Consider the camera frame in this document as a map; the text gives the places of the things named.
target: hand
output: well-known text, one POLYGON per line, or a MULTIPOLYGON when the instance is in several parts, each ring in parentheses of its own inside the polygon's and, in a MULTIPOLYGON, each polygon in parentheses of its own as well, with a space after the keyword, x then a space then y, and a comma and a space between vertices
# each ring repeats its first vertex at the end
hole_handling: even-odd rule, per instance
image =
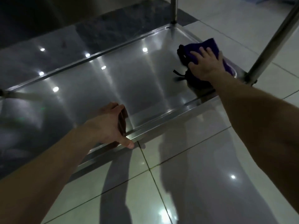
POLYGON ((88 128, 97 142, 110 144, 116 141, 125 147, 134 148, 134 143, 123 136, 118 129, 118 115, 124 108, 124 105, 111 102, 102 107, 99 115, 88 120, 84 127, 88 128))
POLYGON ((188 67, 195 77, 203 81, 210 81, 211 77, 215 74, 225 72, 223 66, 223 54, 221 51, 219 52, 219 57, 217 59, 211 48, 207 48, 207 51, 205 51, 203 47, 200 47, 199 50, 201 51, 202 56, 197 52, 190 52, 197 58, 198 64, 194 64, 193 62, 188 64, 188 67))

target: metal leg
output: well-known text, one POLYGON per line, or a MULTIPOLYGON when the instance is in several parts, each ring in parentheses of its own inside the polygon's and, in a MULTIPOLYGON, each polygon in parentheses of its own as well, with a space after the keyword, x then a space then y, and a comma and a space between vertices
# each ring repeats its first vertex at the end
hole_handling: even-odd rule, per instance
POLYGON ((178 15, 178 0, 171 0, 171 24, 177 23, 177 15, 178 15))
POLYGON ((284 43, 290 38, 299 25, 299 1, 280 25, 262 54, 245 77, 245 82, 252 85, 271 63, 284 43))

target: purple cloth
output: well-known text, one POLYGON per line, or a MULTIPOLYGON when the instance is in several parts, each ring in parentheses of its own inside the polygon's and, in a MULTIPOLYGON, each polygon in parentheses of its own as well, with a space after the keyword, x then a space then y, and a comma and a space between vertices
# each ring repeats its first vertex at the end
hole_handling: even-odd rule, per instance
MULTIPOLYGON (((186 58, 188 60, 192 61, 194 64, 197 64, 198 62, 197 62, 196 57, 193 56, 190 52, 195 51, 195 52, 198 52, 200 55, 202 55, 202 53, 199 50, 200 47, 203 47, 205 50, 207 50, 207 48, 210 47, 211 50, 213 51, 213 53, 215 54, 216 58, 218 59, 219 49, 218 49, 218 46, 213 38, 210 38, 202 43, 191 43, 191 44, 185 45, 184 53, 185 53, 186 58)), ((224 65, 225 70, 227 72, 229 72, 231 75, 233 75, 233 71, 227 65, 225 60, 223 60, 223 65, 224 65)))

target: forearm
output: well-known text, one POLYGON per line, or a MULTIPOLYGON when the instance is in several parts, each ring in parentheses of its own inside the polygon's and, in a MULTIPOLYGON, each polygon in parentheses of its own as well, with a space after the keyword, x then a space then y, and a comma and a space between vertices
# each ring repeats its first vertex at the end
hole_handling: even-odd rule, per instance
POLYGON ((3 223, 40 223, 71 174, 95 145, 85 129, 70 131, 35 160, 0 181, 3 223))
POLYGON ((257 165, 299 211, 299 109, 228 74, 211 84, 218 93, 232 127, 257 165))

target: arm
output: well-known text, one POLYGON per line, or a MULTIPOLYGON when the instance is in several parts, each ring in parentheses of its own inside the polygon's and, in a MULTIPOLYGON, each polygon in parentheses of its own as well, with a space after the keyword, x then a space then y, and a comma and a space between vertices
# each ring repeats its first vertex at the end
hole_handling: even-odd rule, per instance
POLYGON ((222 53, 217 60, 210 48, 200 51, 192 52, 199 61, 189 63, 192 73, 212 84, 256 164, 299 212, 299 109, 233 78, 222 53))
POLYGON ((134 143, 118 131, 123 105, 110 103, 100 114, 71 130, 60 141, 0 181, 0 220, 40 224, 68 179, 96 143, 134 143))

